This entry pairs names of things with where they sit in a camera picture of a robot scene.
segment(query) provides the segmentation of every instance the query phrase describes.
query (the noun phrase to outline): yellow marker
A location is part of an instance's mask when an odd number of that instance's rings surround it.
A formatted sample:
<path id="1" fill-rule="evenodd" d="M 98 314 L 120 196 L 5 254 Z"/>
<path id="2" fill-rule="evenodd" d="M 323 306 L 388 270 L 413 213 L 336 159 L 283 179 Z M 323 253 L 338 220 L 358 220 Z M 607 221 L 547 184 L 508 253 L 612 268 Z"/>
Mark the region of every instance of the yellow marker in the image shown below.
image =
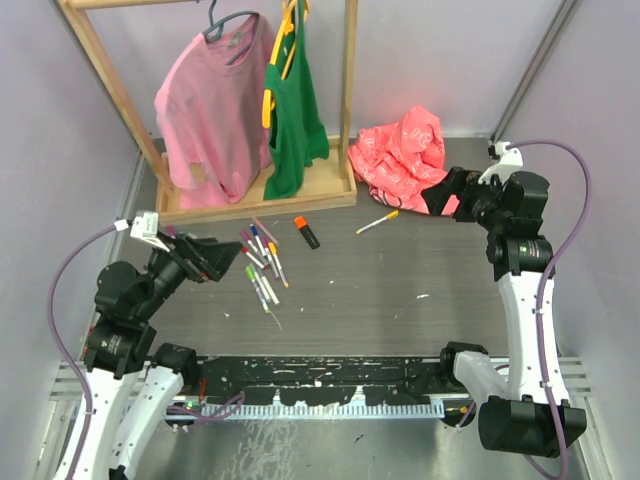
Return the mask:
<path id="1" fill-rule="evenodd" d="M 284 270 L 282 270 L 282 264 L 280 263 L 280 259 L 278 258 L 278 251 L 276 250 L 276 245 L 273 242 L 269 242 L 269 250 L 271 250 L 271 253 L 273 254 L 273 260 L 276 262 L 276 266 L 280 271 L 280 278 L 282 279 L 282 284 L 286 288 L 289 288 L 289 282 L 287 282 L 287 279 L 284 276 Z"/>
<path id="2" fill-rule="evenodd" d="M 375 222 L 371 222 L 369 225 L 365 225 L 360 230 L 356 230 L 356 235 L 360 235 L 365 230 L 369 230 L 370 228 L 373 228 L 376 225 L 380 225 L 382 222 L 386 222 L 387 220 L 391 220 L 392 218 L 396 218 L 398 216 L 398 213 L 400 213 L 400 212 L 398 212 L 398 210 L 394 210 L 390 214 L 385 215 L 384 217 L 376 220 Z"/>

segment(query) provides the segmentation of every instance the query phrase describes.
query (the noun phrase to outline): clothes hanger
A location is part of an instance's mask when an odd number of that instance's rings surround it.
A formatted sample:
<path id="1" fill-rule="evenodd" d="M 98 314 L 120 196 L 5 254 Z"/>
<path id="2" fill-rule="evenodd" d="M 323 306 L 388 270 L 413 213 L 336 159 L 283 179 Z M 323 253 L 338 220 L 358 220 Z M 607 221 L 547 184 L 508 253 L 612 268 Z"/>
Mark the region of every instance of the clothes hanger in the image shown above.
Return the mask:
<path id="1" fill-rule="evenodd" d="M 202 32 L 202 35 L 204 36 L 204 39 L 205 39 L 205 41 L 207 43 L 214 43 L 214 42 L 220 40 L 220 38 L 222 38 L 222 33 L 224 32 L 224 24 L 226 22 L 228 22 L 229 20 L 232 20 L 232 19 L 234 19 L 236 17 L 240 17 L 242 15 L 259 15 L 258 12 L 255 12 L 255 11 L 252 11 L 252 10 L 244 10 L 242 12 L 237 12 L 237 13 L 232 13 L 231 15 L 227 15 L 222 20 L 214 22 L 213 21 L 213 9 L 215 8 L 216 3 L 218 3 L 218 0 L 212 0 L 211 5 L 209 6 L 209 23 L 210 23 L 211 26 L 209 28 L 207 28 L 204 32 Z M 218 30 L 218 31 L 213 36 L 209 36 L 211 33 L 213 33 L 216 30 Z M 240 52 L 235 54 L 227 62 L 227 65 L 232 65 L 238 58 L 240 58 L 242 55 L 244 55 L 247 52 L 247 50 L 249 50 L 250 47 L 251 47 L 251 44 L 247 45 Z"/>
<path id="2" fill-rule="evenodd" d="M 287 0 L 282 0 L 282 23 L 280 24 L 280 29 L 278 30 L 278 35 L 276 36 L 275 43 L 273 45 L 273 50 L 271 51 L 271 59 L 269 63 L 271 65 L 276 65 L 278 61 L 278 54 L 280 53 L 280 47 L 282 46 L 282 40 L 284 37 L 289 35 L 295 29 L 295 22 L 293 21 L 293 9 L 298 3 L 298 0 L 291 0 L 289 4 L 287 4 Z M 309 16 L 309 0 L 305 0 L 304 2 L 304 21 L 307 21 L 307 17 Z M 287 78 L 287 74 L 289 73 L 289 69 L 291 68 L 291 64 L 293 63 L 293 57 L 296 52 L 296 40 L 293 41 L 293 45 L 291 46 L 291 51 L 287 56 L 287 62 L 282 69 L 281 78 L 284 80 Z M 264 97 L 262 99 L 262 126 L 264 128 L 271 127 L 271 111 L 276 108 L 276 102 L 273 99 L 273 94 L 271 90 L 265 88 Z"/>

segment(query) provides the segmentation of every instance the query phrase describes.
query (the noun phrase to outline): marker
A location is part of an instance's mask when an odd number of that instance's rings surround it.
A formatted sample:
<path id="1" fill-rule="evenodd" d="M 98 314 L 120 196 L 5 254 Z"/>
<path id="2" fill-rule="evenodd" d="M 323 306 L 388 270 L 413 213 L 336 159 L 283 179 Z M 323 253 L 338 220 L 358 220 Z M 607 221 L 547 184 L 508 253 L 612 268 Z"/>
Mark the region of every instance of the marker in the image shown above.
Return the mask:
<path id="1" fill-rule="evenodd" d="M 311 228 L 309 227 L 309 225 L 307 225 L 307 221 L 304 219 L 304 217 L 296 217 L 293 221 L 295 222 L 296 227 L 298 227 L 298 230 L 300 230 L 300 233 L 307 241 L 309 246 L 313 250 L 318 248 L 320 246 L 320 242 L 318 242 L 318 239 L 311 231 Z"/>
<path id="2" fill-rule="evenodd" d="M 284 277 L 284 270 L 282 270 L 282 264 L 280 263 L 280 259 L 278 258 L 278 251 L 276 250 L 276 246 L 273 242 L 269 242 L 269 249 L 273 254 L 273 259 L 276 262 L 276 266 L 278 267 L 278 270 L 280 270 L 280 277 L 282 278 L 282 284 L 286 288 L 289 288 L 289 282 L 287 282 L 287 279 Z"/>
<path id="3" fill-rule="evenodd" d="M 265 313 L 270 313 L 269 306 L 267 305 L 267 301 L 265 300 L 264 295 L 262 295 L 262 290 L 260 290 L 260 285 L 258 285 L 258 282 L 256 281 L 256 277 L 253 275 L 253 272 L 251 271 L 251 266 L 247 265 L 247 268 L 245 268 L 244 271 L 247 272 L 247 277 L 249 277 L 249 280 L 251 280 L 253 287 L 256 289 L 256 293 L 258 294 L 258 298 L 260 299 L 260 303 L 262 304 L 262 308 L 264 308 Z"/>
<path id="4" fill-rule="evenodd" d="M 260 253 L 262 254 L 262 256 L 264 258 L 267 258 L 267 254 L 264 251 L 264 247 L 262 246 L 262 242 L 260 241 L 260 235 L 258 235 L 258 229 L 256 228 L 256 226 L 252 223 L 251 225 L 249 225 L 249 228 L 251 229 L 251 232 L 253 233 L 253 236 L 256 239 L 256 243 L 258 244 L 258 248 L 260 249 Z"/>
<path id="5" fill-rule="evenodd" d="M 262 295 L 264 295 L 264 299 L 267 301 L 267 303 L 271 302 L 271 297 L 269 296 L 269 291 L 267 290 L 267 287 L 264 286 L 264 282 L 262 281 L 262 277 L 260 277 L 260 274 L 258 273 L 258 270 L 256 269 L 256 267 L 254 267 L 251 264 L 249 264 L 249 266 L 251 267 L 251 271 L 253 272 L 253 276 L 256 278 L 256 282 L 258 282 L 258 285 L 260 285 L 260 290 L 262 290 Z"/>
<path id="6" fill-rule="evenodd" d="M 275 243 L 276 245 L 280 245 L 278 243 L 278 241 L 276 240 L 276 237 L 274 237 L 271 232 L 269 230 L 267 230 L 267 227 L 265 227 L 262 222 L 260 221 L 260 219 L 258 217 L 251 217 L 251 220 L 253 220 L 253 223 L 255 223 L 256 225 L 258 225 L 258 227 L 260 228 L 260 230 L 262 230 L 264 232 L 264 234 L 269 237 L 269 240 L 271 240 L 273 243 Z"/>
<path id="7" fill-rule="evenodd" d="M 278 297 L 276 297 L 276 292 L 273 291 L 273 288 L 271 288 L 271 284 L 269 283 L 269 279 L 265 276 L 262 277 L 262 281 L 264 283 L 264 286 L 267 287 L 267 290 L 269 290 L 269 295 L 271 296 L 271 300 L 273 300 L 273 304 L 274 305 L 280 305 L 280 300 L 278 300 Z"/>
<path id="8" fill-rule="evenodd" d="M 262 264 L 262 262 L 260 262 L 260 260 L 258 260 L 256 257 L 251 255 L 249 250 L 247 250 L 247 247 L 242 247 L 242 253 L 244 253 L 247 257 L 249 257 L 249 260 L 251 260 L 253 263 L 258 265 L 258 267 L 260 267 L 260 270 L 264 270 L 265 268 L 267 268 L 265 265 Z"/>
<path id="9" fill-rule="evenodd" d="M 245 232 L 244 230 L 240 231 L 240 235 L 242 235 L 242 238 L 244 238 L 246 240 L 246 242 L 249 244 L 249 246 L 251 247 L 251 250 L 253 250 L 254 252 L 256 252 L 256 255 L 260 256 L 260 252 L 258 251 L 258 249 L 256 248 L 255 243 L 253 243 L 251 241 L 251 237 L 249 236 L 249 234 L 247 232 Z"/>
<path id="10" fill-rule="evenodd" d="M 267 252 L 267 260 L 269 260 L 269 265 L 271 265 L 271 268 L 273 269 L 273 276 L 276 277 L 276 280 L 280 280 L 278 267 L 276 267 L 276 264 L 273 261 L 273 257 L 271 256 L 271 252 L 269 251 L 269 242 L 267 242 L 267 239 L 264 237 L 262 237 L 262 244 L 264 245 L 264 249 Z"/>
<path id="11" fill-rule="evenodd" d="M 369 225 L 365 225 L 360 230 L 356 230 L 356 235 L 360 235 L 362 232 L 369 230 L 370 228 L 375 227 L 376 225 L 380 225 L 382 222 L 386 222 L 387 220 L 391 220 L 392 218 L 396 218 L 398 216 L 398 210 L 394 210 L 393 212 L 385 215 L 382 218 L 379 218 L 375 222 L 371 222 Z"/>

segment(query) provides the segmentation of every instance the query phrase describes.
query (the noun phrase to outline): floor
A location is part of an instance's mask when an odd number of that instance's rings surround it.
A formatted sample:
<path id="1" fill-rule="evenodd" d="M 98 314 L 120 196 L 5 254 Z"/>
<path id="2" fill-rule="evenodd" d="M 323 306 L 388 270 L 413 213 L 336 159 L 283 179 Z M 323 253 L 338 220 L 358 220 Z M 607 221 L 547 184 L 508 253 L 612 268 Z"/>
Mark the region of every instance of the floor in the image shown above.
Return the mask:
<path id="1" fill-rule="evenodd" d="M 483 169 L 486 142 L 446 144 L 448 165 Z M 138 209 L 154 209 L 147 170 Z M 485 232 L 472 224 L 401 212 L 377 228 L 355 230 L 389 212 L 361 186 L 358 204 L 305 213 L 321 247 L 311 250 L 294 215 L 262 218 L 281 243 L 289 289 L 265 315 L 247 280 L 244 257 L 219 284 L 185 284 L 154 317 L 156 344 L 170 341 L 201 355 L 424 355 L 450 340 L 506 355 L 502 302 L 485 258 Z M 249 220 L 194 225 L 188 231 L 240 238 Z M 127 241 L 122 259 L 142 268 L 149 249 Z M 571 449 L 570 479 L 588 479 Z M 557 472 L 557 461 L 545 462 Z M 462 433 L 439 421 L 224 422 L 174 434 L 166 425 L 146 449 L 139 480 L 293 480 L 541 478 L 518 455 L 482 449 L 477 428 Z"/>
<path id="2" fill-rule="evenodd" d="M 453 139 L 447 164 L 484 169 L 486 140 Z M 137 209 L 155 208 L 147 170 Z M 282 302 L 265 315 L 239 257 L 218 284 L 183 284 L 153 318 L 165 341 L 205 354 L 438 355 L 450 340 L 507 354 L 504 311 L 485 257 L 486 233 L 449 218 L 400 215 L 362 235 L 389 212 L 360 186 L 355 207 L 304 214 L 321 247 L 311 250 L 295 215 L 261 220 L 280 242 L 291 287 L 272 284 Z M 238 240 L 249 219 L 186 228 L 200 237 Z M 141 268 L 150 250 L 127 240 L 121 258 Z"/>

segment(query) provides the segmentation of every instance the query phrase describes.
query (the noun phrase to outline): shirt tag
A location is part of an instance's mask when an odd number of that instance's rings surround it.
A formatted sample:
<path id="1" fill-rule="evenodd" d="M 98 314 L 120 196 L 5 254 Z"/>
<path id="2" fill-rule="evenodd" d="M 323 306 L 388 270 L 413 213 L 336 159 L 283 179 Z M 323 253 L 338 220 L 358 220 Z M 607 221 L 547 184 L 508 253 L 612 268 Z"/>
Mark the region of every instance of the shirt tag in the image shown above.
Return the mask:
<path id="1" fill-rule="evenodd" d="M 230 47 L 235 47 L 238 42 L 240 41 L 240 39 L 242 38 L 242 35 L 244 35 L 244 32 L 236 32 L 233 34 L 233 36 L 231 37 L 231 41 L 229 42 L 229 46 Z"/>

